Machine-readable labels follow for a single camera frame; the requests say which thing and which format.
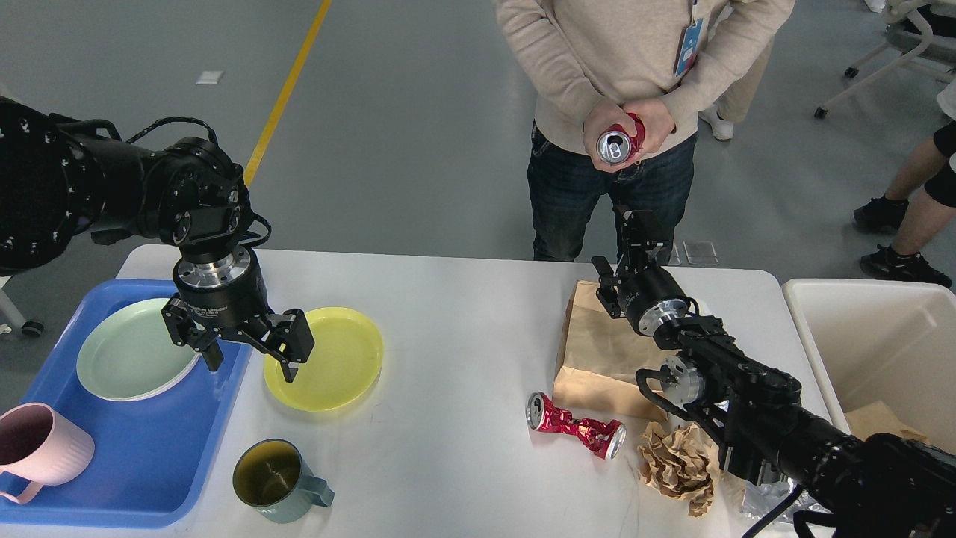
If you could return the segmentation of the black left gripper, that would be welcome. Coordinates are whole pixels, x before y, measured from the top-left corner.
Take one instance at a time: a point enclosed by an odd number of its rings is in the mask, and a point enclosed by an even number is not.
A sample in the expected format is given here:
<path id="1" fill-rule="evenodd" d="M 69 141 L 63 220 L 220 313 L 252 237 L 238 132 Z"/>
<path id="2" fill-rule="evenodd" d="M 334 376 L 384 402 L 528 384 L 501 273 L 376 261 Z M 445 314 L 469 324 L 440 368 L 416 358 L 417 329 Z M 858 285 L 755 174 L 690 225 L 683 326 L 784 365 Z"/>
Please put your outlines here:
<path id="1" fill-rule="evenodd" d="M 206 265 L 181 259 L 172 279 L 179 295 L 164 304 L 161 317 L 173 344 L 200 353 L 216 372 L 224 360 L 218 333 L 235 333 L 238 341 L 273 357 L 286 383 L 296 379 L 314 348 L 313 333 L 300 309 L 272 313 L 252 249 L 237 246 Z"/>

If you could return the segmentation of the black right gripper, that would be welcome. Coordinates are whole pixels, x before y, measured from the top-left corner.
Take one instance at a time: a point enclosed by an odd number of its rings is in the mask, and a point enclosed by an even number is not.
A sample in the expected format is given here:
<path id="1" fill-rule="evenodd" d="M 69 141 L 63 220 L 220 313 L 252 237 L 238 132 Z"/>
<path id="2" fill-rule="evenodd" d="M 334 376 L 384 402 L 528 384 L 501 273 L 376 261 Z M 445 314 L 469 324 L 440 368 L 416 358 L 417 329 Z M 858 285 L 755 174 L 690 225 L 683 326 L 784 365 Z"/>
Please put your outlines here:
<path id="1" fill-rule="evenodd" d="M 689 298 L 659 256 L 670 255 L 665 228 L 654 211 L 615 205 L 619 231 L 617 271 L 605 256 L 593 256 L 595 296 L 612 319 L 628 320 L 638 334 L 654 334 L 666 321 L 689 313 Z"/>

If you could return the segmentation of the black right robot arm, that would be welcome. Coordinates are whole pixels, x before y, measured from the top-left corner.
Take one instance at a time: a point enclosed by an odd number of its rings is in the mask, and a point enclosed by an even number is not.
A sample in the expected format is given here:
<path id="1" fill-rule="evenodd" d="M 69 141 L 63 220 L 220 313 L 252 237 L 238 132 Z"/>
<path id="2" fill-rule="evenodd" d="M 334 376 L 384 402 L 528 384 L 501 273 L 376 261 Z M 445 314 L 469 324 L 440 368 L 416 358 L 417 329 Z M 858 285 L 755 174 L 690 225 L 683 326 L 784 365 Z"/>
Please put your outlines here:
<path id="1" fill-rule="evenodd" d="M 801 405 L 801 384 L 745 356 L 721 319 L 696 312 L 657 254 L 665 232 L 652 211 L 615 208 L 618 265 L 592 259 L 597 298 L 675 356 L 636 371 L 639 391 L 662 411 L 699 425 L 719 448 L 719 465 L 760 486 L 788 477 L 795 488 L 749 531 L 755 536 L 807 493 L 822 511 L 800 510 L 800 537 L 813 527 L 836 537 L 952 537 L 954 456 L 911 439 L 877 433 L 861 440 Z"/>

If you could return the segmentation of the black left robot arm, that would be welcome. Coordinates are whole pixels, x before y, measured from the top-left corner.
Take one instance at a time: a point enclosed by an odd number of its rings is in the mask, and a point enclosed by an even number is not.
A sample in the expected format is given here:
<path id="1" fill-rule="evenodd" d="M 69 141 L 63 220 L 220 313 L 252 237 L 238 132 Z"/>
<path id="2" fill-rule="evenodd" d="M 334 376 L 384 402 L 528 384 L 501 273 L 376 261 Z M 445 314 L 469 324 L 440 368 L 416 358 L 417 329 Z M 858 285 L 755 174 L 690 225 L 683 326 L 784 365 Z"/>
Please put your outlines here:
<path id="1" fill-rule="evenodd" d="M 277 313 L 254 247 L 270 224 L 252 210 L 243 168 L 215 131 L 167 149 L 123 139 L 109 120 L 42 114 L 12 99 L 1 105 L 2 275 L 47 265 L 76 235 L 109 245 L 130 236 L 177 248 L 176 293 L 161 316 L 173 344 L 220 367 L 219 341 L 269 354 L 284 381 L 296 378 L 314 338 L 305 313 Z"/>

